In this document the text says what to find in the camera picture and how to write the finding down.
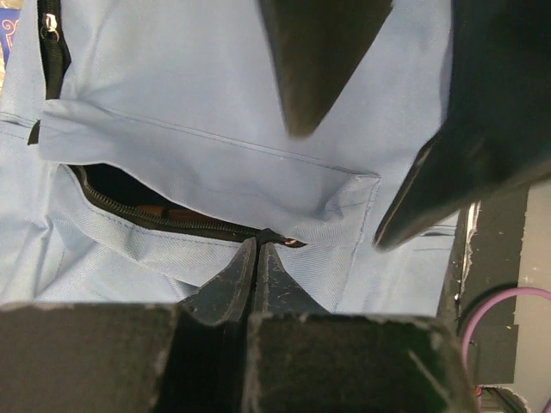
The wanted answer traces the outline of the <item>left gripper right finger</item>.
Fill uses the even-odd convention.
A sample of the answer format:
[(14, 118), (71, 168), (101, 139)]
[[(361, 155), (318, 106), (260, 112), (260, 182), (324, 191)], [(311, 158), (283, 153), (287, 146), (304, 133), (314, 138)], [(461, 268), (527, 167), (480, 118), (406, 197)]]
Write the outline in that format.
[(335, 315), (258, 256), (243, 412), (475, 412), (461, 351), (431, 317)]

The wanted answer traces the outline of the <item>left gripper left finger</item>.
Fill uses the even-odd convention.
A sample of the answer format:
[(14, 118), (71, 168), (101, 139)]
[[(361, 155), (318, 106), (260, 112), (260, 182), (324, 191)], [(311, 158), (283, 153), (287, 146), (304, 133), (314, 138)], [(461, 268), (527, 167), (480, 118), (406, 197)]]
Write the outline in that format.
[(4, 305), (4, 412), (236, 412), (257, 245), (176, 305)]

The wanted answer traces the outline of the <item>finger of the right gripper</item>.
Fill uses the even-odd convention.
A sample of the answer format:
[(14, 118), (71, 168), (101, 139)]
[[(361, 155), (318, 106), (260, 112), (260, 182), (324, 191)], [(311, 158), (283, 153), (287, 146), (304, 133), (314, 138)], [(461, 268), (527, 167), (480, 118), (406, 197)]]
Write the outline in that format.
[(387, 0), (273, 0), (257, 3), (288, 134), (311, 136), (371, 47)]
[(550, 177), (550, 4), (456, 1), (446, 117), (374, 236), (391, 250), (463, 207)]

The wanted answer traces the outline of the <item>blue grey backpack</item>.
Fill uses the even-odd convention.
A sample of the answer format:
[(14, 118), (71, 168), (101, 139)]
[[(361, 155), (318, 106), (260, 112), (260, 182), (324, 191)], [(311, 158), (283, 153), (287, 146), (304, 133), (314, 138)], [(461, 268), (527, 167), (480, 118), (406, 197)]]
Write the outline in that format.
[(285, 269), (324, 308), (436, 314), (455, 218), (396, 250), (375, 230), (441, 125), (452, 4), (396, 1), (315, 134), (290, 139), (252, 1), (64, 1), (71, 55), (45, 97), (38, 4), (1, 95), (1, 300), (177, 302), (235, 243), (140, 227), (86, 199), (128, 179), (209, 217), (301, 242)]

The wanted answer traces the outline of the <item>Jane Eyre book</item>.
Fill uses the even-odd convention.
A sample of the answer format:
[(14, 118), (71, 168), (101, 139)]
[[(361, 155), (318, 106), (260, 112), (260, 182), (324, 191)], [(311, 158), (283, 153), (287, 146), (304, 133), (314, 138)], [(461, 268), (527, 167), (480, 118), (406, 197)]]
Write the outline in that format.
[(1, 0), (1, 86), (3, 86), (6, 66), (13, 47), (15, 31), (17, 30), (23, 3), (23, 0)]

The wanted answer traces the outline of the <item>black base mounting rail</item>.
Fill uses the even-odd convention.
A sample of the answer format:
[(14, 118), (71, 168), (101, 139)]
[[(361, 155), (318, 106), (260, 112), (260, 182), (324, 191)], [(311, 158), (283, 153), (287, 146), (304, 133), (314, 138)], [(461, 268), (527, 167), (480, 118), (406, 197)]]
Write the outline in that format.
[[(529, 190), (473, 204), (459, 212), (437, 317), (459, 337), (468, 320), (494, 294), (516, 287)], [(518, 326), (514, 298), (495, 305), (478, 322), (468, 371), (478, 385), (514, 380)]]

